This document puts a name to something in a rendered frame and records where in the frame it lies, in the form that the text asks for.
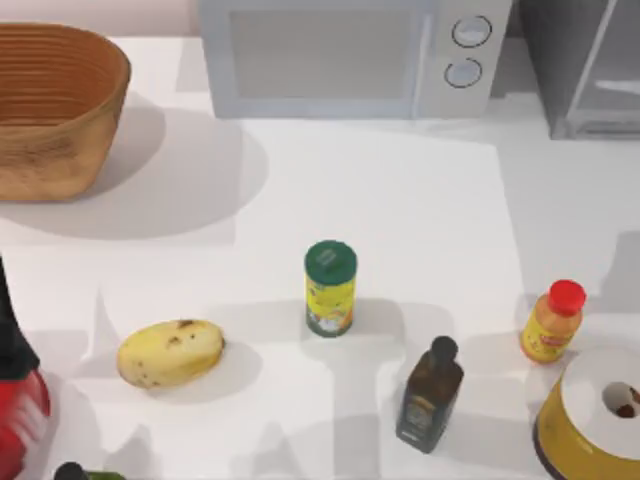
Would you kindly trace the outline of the dark green bottle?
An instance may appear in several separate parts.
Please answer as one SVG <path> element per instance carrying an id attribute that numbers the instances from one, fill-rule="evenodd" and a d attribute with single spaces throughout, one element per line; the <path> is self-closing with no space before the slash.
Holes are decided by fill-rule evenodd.
<path id="1" fill-rule="evenodd" d="M 441 439 L 458 397 L 464 370 L 457 354 L 451 337 L 436 337 L 406 382 L 396 436 L 424 454 Z"/>

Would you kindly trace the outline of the brown woven basket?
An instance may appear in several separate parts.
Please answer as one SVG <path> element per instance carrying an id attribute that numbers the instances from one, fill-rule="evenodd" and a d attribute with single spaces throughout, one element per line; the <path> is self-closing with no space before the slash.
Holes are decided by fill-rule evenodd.
<path id="1" fill-rule="evenodd" d="M 64 201 L 96 181 L 131 78 L 92 31 L 0 22 L 0 201 Z"/>

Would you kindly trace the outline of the red bottle with black cap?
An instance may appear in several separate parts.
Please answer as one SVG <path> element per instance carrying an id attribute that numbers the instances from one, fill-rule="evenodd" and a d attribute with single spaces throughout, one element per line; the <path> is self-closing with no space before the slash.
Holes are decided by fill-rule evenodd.
<path id="1" fill-rule="evenodd" d="M 50 416 L 40 359 L 18 325 L 0 257 L 0 480 L 16 480 L 25 469 Z"/>

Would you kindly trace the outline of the yellow bottle with red cap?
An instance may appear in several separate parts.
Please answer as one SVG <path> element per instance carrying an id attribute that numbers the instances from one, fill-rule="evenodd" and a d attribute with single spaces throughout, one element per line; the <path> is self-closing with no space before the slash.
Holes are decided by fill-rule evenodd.
<path id="1" fill-rule="evenodd" d="M 520 333 L 523 353 L 541 364 L 560 359 L 583 321 L 586 300 L 584 288 L 576 281 L 555 281 L 538 298 Z"/>

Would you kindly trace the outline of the yellow and white round container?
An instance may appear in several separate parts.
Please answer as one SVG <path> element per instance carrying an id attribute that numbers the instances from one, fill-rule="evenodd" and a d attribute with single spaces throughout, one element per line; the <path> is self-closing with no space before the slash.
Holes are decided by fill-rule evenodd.
<path id="1" fill-rule="evenodd" d="M 533 444 L 554 480 L 640 480 L 640 353 L 573 358 L 536 416 Z"/>

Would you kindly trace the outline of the yellow bread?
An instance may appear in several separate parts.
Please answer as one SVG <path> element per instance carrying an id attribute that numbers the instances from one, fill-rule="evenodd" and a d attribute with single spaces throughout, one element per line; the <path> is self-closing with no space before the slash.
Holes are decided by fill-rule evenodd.
<path id="1" fill-rule="evenodd" d="M 222 329 L 205 320 L 170 320 L 142 328 L 120 345 L 116 366 L 132 386 L 185 385 L 212 370 L 226 346 Z"/>

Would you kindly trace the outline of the pale microwave oven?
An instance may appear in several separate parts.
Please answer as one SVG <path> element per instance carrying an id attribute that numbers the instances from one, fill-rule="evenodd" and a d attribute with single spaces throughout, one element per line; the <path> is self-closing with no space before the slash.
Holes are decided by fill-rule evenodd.
<path id="1" fill-rule="evenodd" d="M 513 0 L 199 0 L 220 118 L 454 119 L 488 103 Z M 492 34 L 462 48 L 455 23 L 484 16 Z M 482 78 L 455 89 L 450 63 Z"/>

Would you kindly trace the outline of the yellow can with green lid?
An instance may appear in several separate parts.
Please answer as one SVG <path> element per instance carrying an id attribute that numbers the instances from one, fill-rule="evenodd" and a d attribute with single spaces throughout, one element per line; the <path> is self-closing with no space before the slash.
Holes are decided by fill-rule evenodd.
<path id="1" fill-rule="evenodd" d="M 305 319 L 315 334 L 335 338 L 352 325 L 358 259 L 337 240 L 312 245 L 304 257 Z"/>

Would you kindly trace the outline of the microwave knob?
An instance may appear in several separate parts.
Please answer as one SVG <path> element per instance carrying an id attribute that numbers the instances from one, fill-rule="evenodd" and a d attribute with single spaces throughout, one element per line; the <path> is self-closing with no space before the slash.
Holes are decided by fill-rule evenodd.
<path id="1" fill-rule="evenodd" d="M 455 89 L 465 89 L 475 85 L 483 75 L 482 65 L 475 59 L 465 58 L 450 63 L 444 72 L 444 79 Z"/>
<path id="2" fill-rule="evenodd" d="M 480 15 L 462 18 L 452 28 L 452 39 L 462 48 L 479 47 L 489 39 L 491 34 L 491 22 Z"/>

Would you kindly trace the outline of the green bottle with black cap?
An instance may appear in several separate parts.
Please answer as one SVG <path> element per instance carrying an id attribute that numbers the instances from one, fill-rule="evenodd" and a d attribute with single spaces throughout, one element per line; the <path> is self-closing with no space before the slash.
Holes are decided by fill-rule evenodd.
<path id="1" fill-rule="evenodd" d="M 65 462 L 60 465 L 53 480 L 127 480 L 123 475 L 112 471 L 87 470 L 77 462 Z"/>

